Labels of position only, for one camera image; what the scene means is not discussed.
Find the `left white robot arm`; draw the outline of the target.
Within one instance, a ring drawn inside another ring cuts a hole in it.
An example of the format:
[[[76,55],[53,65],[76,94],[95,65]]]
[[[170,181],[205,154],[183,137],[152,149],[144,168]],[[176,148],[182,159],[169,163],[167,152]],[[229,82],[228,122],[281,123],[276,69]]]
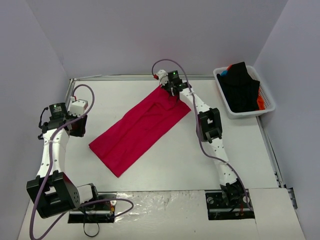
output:
[[[41,218],[46,219],[76,210],[83,203],[89,209],[97,208],[101,197],[90,183],[76,187],[64,172],[67,144],[70,137],[83,137],[86,132],[88,101],[72,100],[67,108],[64,102],[46,107],[48,122],[40,122],[43,153],[35,179],[26,184],[26,190],[36,205]]]

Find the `red t shirt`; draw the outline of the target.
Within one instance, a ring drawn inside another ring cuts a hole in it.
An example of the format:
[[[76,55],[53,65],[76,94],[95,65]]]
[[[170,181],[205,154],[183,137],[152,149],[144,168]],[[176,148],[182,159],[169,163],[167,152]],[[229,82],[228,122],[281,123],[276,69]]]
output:
[[[178,97],[157,87],[88,146],[119,178],[190,111]]]

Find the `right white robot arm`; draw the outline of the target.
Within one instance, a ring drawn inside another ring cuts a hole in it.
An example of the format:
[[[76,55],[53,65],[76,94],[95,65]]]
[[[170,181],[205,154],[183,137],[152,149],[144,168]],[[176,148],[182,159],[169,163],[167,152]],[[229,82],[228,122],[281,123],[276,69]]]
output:
[[[204,103],[195,94],[188,81],[183,82],[178,72],[159,70],[155,75],[159,83],[170,96],[177,97],[193,110],[196,117],[196,135],[203,154],[213,159],[222,190],[222,202],[229,207],[249,196],[238,173],[230,165],[222,139],[222,122],[220,111]]]

